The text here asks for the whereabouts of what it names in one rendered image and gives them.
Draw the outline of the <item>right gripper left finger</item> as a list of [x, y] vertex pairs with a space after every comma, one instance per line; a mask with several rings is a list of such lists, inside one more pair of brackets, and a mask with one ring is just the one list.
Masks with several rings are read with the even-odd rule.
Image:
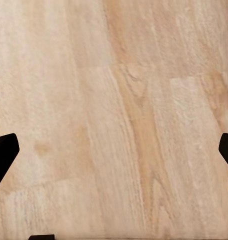
[[0, 182], [20, 151], [15, 133], [0, 136]]

